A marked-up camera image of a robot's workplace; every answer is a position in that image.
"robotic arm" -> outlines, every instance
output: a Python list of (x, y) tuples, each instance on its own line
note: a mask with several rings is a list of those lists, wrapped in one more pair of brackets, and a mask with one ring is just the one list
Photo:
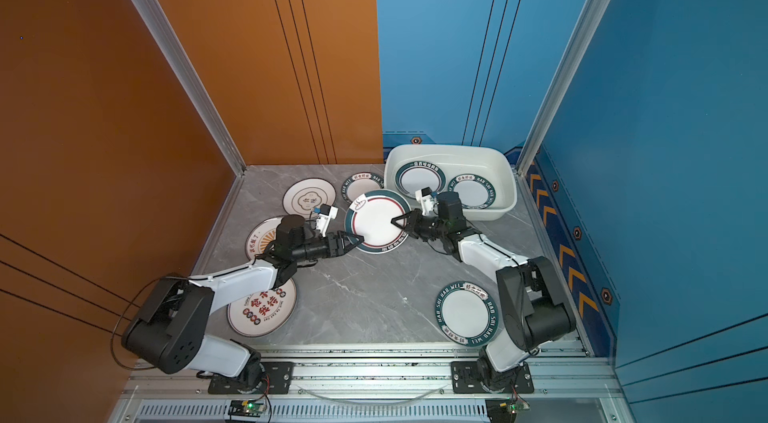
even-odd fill
[(164, 373), (208, 371), (244, 392), (255, 389), (264, 372), (261, 355), (236, 341), (206, 335), (208, 316), (251, 293), (284, 285), (300, 262), (334, 258), (360, 245), (362, 236), (326, 235), (336, 211), (327, 205), (316, 208), (320, 236), (307, 238), (305, 219), (289, 215), (264, 253), (248, 263), (209, 275), (161, 279), (123, 333), (123, 347)]
[[(558, 270), (543, 256), (530, 259), (509, 252), (469, 225), (457, 193), (435, 195), (424, 188), (416, 198), (421, 208), (392, 219), (392, 224), (425, 242), (439, 239), (448, 255), (475, 266), (498, 286), (506, 334), (480, 351), (478, 370), (487, 389), (503, 390), (539, 345), (576, 329)], [(431, 217), (435, 208), (437, 216)], [(527, 288), (542, 295), (531, 300)]]

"orange chevron arrow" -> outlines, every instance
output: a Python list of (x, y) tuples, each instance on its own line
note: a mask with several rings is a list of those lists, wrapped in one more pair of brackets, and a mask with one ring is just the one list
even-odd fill
[(541, 177), (541, 176), (539, 176), (539, 175), (531, 175), (531, 192), (533, 192), (533, 180), (534, 180), (534, 179), (538, 179), (538, 180), (541, 180), (541, 179), (542, 179), (542, 177)]
[(584, 283), (587, 282), (587, 279), (584, 277), (584, 275), (582, 275), (581, 273), (579, 273), (573, 268), (569, 268), (568, 269), (568, 287), (571, 289), (571, 291), (573, 291), (574, 289), (574, 276), (576, 278), (581, 279), (581, 281), (583, 281)]
[(547, 213), (558, 214), (558, 212), (554, 211), (554, 208), (544, 205), (544, 226), (547, 226)]
[(549, 193), (544, 191), (543, 189), (537, 189), (536, 190), (536, 208), (541, 208), (541, 202), (542, 202), (542, 196), (549, 197)]
[(570, 249), (568, 246), (560, 245), (560, 267), (563, 267), (563, 254), (571, 255), (574, 258), (576, 258), (576, 255), (574, 255), (574, 252), (572, 249)]
[(587, 295), (585, 295), (584, 293), (579, 293), (578, 294), (578, 313), (582, 319), (584, 318), (584, 303), (587, 303), (588, 305), (590, 305), (594, 309), (594, 311), (596, 312), (600, 311), (598, 309), (598, 305), (595, 302), (593, 302)]

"plate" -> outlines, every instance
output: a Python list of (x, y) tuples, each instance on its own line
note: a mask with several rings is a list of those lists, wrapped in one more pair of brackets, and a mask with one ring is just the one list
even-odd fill
[(232, 329), (243, 336), (264, 336), (288, 320), (296, 307), (296, 284), (289, 279), (275, 290), (252, 293), (230, 303), (227, 317)]
[(466, 173), (448, 182), (448, 191), (455, 191), (463, 208), (484, 209), (496, 199), (496, 188), (482, 176)]
[(470, 282), (455, 282), (437, 295), (437, 324), (451, 340), (465, 346), (483, 346), (498, 328), (499, 312), (485, 289)]
[(402, 194), (416, 199), (416, 192), (422, 188), (441, 192), (446, 187), (446, 175), (439, 166), (429, 161), (411, 161), (397, 170), (395, 185)]
[(245, 240), (245, 254), (248, 259), (264, 253), (266, 245), (275, 238), (275, 231), (282, 220), (283, 217), (269, 218), (250, 232), (248, 239)]
[(325, 179), (303, 179), (288, 188), (283, 196), (283, 208), (290, 215), (308, 218), (320, 205), (332, 205), (336, 201), (336, 189)]
[(410, 211), (408, 202), (389, 189), (376, 189), (364, 193), (352, 202), (346, 212), (348, 233), (364, 236), (358, 246), (366, 253), (387, 253), (408, 238), (408, 233), (392, 225), (392, 218)]
[(341, 197), (349, 204), (365, 192), (384, 187), (384, 178), (374, 172), (357, 172), (344, 180), (341, 185)]

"orange wall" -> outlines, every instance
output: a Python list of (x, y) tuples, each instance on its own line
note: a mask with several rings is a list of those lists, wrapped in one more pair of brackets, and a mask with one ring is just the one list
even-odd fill
[(382, 161), (376, 0), (159, 0), (247, 164)]
[(0, 238), (3, 419), (49, 421), (43, 389), (103, 421), (121, 297), (190, 271), (234, 176), (130, 0), (0, 7), (0, 234), (94, 283)]

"table surface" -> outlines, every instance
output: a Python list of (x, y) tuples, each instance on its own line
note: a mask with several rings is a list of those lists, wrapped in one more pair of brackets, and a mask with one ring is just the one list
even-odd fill
[[(363, 171), (383, 175), (384, 165), (249, 166), (224, 231), (201, 273), (245, 263), (245, 242), (251, 231), (265, 219), (284, 215), (285, 191), (304, 178), (323, 178), (336, 188), (335, 205), (340, 211), (330, 230), (343, 229), (348, 206), (341, 198), (341, 185), (348, 176)], [(504, 217), (473, 224), (503, 248), (542, 255), (531, 221), (518, 188), (518, 203)], [(296, 307), (274, 332), (258, 338), (239, 335), (227, 321), (226, 307), (211, 315), (207, 331), (252, 345), (448, 341), (437, 326), (434, 309), (443, 287), (468, 281), (498, 301), (495, 282), (478, 269), (413, 238), (388, 253), (354, 249), (339, 258), (321, 259), (312, 268), (300, 269), (293, 280), (298, 290)]]

